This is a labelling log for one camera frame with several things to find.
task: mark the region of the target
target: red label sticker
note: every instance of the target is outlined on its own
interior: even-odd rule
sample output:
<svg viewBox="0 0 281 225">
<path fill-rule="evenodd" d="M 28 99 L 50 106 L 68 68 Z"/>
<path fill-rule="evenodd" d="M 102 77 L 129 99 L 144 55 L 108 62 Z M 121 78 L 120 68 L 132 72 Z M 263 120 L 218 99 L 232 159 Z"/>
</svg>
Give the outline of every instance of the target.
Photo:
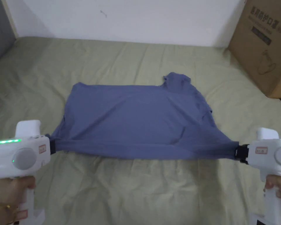
<svg viewBox="0 0 281 225">
<path fill-rule="evenodd" d="M 16 221 L 17 220 L 24 220 L 27 217 L 28 217 L 28 210 L 19 211 L 19 212 L 17 212 Z"/>
<path fill-rule="evenodd" d="M 45 152 L 46 151 L 46 145 L 41 145 L 40 147 L 39 147 L 39 154 L 41 154 L 41 153 L 43 153 L 43 152 Z"/>
<path fill-rule="evenodd" d="M 267 154 L 268 148 L 267 147 L 256 147 L 255 153 L 256 154 Z"/>
</svg>

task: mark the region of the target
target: cardboard box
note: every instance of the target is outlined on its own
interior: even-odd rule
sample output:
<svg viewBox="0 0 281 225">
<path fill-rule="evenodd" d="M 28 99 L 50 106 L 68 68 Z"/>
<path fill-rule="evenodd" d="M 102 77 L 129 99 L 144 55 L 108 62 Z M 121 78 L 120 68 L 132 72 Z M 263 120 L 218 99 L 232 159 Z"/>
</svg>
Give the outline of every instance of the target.
<svg viewBox="0 0 281 225">
<path fill-rule="evenodd" d="M 281 98 L 281 0 L 248 0 L 229 50 L 269 98 Z"/>
</svg>

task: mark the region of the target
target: mattress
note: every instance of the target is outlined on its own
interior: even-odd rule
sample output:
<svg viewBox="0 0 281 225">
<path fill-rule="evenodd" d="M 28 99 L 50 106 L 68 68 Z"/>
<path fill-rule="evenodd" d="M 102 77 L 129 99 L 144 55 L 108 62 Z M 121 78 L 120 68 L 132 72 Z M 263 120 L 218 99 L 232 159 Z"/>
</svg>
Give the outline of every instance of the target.
<svg viewBox="0 0 281 225">
<path fill-rule="evenodd" d="M 19 38 L 0 60 L 0 139 L 38 119 L 60 123 L 77 82 L 161 85 L 185 74 L 219 129 L 242 144 L 258 127 L 281 136 L 281 102 L 258 90 L 225 49 L 95 40 Z M 121 160 L 59 152 L 37 175 L 44 224 L 248 224 L 263 212 L 259 171 L 232 160 Z"/>
</svg>

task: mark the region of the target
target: white wall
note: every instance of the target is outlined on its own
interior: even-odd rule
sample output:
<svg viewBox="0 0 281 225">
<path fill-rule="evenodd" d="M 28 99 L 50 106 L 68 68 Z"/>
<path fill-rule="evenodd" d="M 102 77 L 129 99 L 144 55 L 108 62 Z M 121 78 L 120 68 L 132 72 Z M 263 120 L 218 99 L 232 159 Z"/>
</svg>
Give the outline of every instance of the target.
<svg viewBox="0 0 281 225">
<path fill-rule="evenodd" d="M 6 0 L 19 37 L 227 46 L 245 0 Z"/>
</svg>

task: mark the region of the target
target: green led light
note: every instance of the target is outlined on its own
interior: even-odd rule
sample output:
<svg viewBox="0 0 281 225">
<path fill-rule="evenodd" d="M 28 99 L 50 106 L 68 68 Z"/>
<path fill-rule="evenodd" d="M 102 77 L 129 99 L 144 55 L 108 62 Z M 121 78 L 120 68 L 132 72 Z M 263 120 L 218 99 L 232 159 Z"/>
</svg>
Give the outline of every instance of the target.
<svg viewBox="0 0 281 225">
<path fill-rule="evenodd" d="M 0 141 L 0 144 L 13 143 L 13 142 L 20 142 L 20 141 L 21 141 L 21 139 L 6 140 L 6 141 Z"/>
</svg>

